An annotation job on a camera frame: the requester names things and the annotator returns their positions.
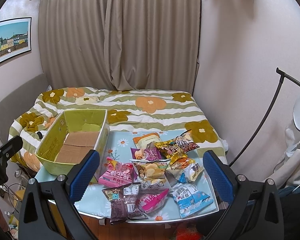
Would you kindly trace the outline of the blue white snack bag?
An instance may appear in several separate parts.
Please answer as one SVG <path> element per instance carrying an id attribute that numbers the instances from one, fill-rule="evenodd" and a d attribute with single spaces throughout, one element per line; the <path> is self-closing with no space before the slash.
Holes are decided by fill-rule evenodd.
<path id="1" fill-rule="evenodd" d="M 179 207 L 181 218 L 186 218 L 202 211 L 213 204 L 214 200 L 195 184 L 176 184 L 172 187 L 171 195 Z"/>

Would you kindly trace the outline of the white orange snack bag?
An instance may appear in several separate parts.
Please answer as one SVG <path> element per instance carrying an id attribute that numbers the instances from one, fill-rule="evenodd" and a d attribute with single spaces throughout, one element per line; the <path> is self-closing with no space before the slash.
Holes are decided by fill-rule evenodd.
<path id="1" fill-rule="evenodd" d="M 183 157 L 170 164 L 166 171 L 180 183 L 191 183 L 201 174 L 203 165 L 192 158 Z"/>

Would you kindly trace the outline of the brown snack bag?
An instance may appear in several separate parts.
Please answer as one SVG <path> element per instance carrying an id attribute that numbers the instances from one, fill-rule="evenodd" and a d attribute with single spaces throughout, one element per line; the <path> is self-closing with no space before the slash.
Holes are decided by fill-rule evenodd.
<path id="1" fill-rule="evenodd" d="M 103 189 L 102 192 L 110 202 L 110 224 L 146 218 L 136 204 L 140 191 L 139 183 Z"/>

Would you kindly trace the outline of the pink milk snack pack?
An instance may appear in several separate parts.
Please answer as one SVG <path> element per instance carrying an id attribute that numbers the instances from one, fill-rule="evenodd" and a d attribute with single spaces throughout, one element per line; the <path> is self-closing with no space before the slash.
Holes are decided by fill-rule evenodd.
<path id="1" fill-rule="evenodd" d="M 120 187 L 133 182 L 134 167 L 132 163 L 121 163 L 107 157 L 105 167 L 105 172 L 98 179 L 99 184 L 106 187 Z"/>

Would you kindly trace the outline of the orange red chip bag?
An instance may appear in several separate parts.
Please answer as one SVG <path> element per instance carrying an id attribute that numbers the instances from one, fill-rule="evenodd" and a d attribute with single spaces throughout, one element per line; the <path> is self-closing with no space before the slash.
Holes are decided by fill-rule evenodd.
<path id="1" fill-rule="evenodd" d="M 183 134 L 177 136 L 174 142 L 185 152 L 190 152 L 192 150 L 198 149 L 199 145 L 196 144 L 192 138 L 192 130 L 184 132 Z"/>

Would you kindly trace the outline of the pink white snack bag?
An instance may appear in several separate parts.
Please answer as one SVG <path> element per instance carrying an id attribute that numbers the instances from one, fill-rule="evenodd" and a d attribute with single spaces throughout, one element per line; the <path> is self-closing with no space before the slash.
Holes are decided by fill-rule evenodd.
<path id="1" fill-rule="evenodd" d="M 137 198 L 137 207 L 141 212 L 150 214 L 151 212 L 159 209 L 165 204 L 168 193 L 169 189 L 143 193 Z"/>

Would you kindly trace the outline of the purple potato chip bag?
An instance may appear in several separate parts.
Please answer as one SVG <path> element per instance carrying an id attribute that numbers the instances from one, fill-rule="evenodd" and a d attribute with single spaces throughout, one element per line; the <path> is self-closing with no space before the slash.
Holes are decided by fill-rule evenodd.
<path id="1" fill-rule="evenodd" d="M 157 148 L 131 148 L 133 159 L 154 161 L 162 159 L 160 152 Z"/>

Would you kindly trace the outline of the orange cream snack bag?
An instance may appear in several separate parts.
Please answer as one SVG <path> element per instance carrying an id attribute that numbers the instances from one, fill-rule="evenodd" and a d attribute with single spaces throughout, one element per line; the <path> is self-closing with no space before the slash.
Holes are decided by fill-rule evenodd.
<path id="1" fill-rule="evenodd" d="M 154 142 L 162 142 L 160 136 L 156 132 L 144 134 L 139 137 L 134 137 L 133 142 L 136 146 L 136 148 L 141 149 L 141 148 L 146 148 L 148 144 Z"/>

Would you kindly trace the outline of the yellow chocolate snack bag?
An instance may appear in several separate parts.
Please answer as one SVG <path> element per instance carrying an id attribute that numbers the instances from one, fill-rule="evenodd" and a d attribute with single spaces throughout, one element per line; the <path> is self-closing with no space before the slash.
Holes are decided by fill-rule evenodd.
<path id="1" fill-rule="evenodd" d="M 183 149 L 173 140 L 155 142 L 154 146 L 166 159 L 170 159 L 170 164 L 175 163 L 181 158 L 188 157 Z"/>

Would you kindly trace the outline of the grey headboard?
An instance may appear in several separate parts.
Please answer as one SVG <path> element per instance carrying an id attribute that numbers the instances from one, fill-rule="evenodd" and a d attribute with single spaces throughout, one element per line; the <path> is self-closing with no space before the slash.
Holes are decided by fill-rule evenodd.
<path id="1" fill-rule="evenodd" d="M 12 91 L 0 101 L 0 133 L 8 132 L 13 121 L 28 111 L 38 96 L 48 88 L 45 74 L 40 74 Z"/>

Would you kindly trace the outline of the green cardboard box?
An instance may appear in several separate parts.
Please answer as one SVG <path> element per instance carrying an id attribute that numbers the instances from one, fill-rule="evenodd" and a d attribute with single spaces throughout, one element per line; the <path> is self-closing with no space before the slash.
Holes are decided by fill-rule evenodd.
<path id="1" fill-rule="evenodd" d="M 67 109 L 44 135 L 36 156 L 52 175 L 68 174 L 90 150 L 96 150 L 100 162 L 110 132 L 106 109 Z"/>

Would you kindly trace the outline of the framed town picture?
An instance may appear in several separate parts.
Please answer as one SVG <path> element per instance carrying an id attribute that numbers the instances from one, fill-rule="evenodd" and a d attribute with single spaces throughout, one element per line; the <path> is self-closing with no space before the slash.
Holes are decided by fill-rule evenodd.
<path id="1" fill-rule="evenodd" d="M 31 51 L 31 17 L 0 21 L 0 64 Z"/>

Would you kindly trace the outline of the floral striped quilt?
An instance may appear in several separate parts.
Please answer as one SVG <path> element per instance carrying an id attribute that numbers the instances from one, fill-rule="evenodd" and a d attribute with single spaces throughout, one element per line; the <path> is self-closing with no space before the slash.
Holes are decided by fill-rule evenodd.
<path id="1" fill-rule="evenodd" d="M 188 92 L 173 90 L 115 91 L 91 87 L 68 87 L 41 93 L 32 107 L 22 111 L 9 130 L 9 138 L 19 135 L 23 148 L 11 161 L 34 172 L 41 163 L 35 156 L 41 137 L 47 133 L 57 116 L 68 109 L 106 109 L 108 124 L 113 131 L 132 135 L 186 129 L 192 131 L 198 153 L 214 150 L 226 163 L 226 141 L 211 126 L 205 114 Z"/>

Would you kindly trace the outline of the beige curtain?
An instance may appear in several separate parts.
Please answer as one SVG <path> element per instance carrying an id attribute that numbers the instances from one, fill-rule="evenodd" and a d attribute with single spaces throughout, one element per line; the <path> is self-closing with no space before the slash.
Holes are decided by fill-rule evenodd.
<path id="1" fill-rule="evenodd" d="M 192 93 L 201 0 L 40 0 L 43 72 L 55 88 Z"/>

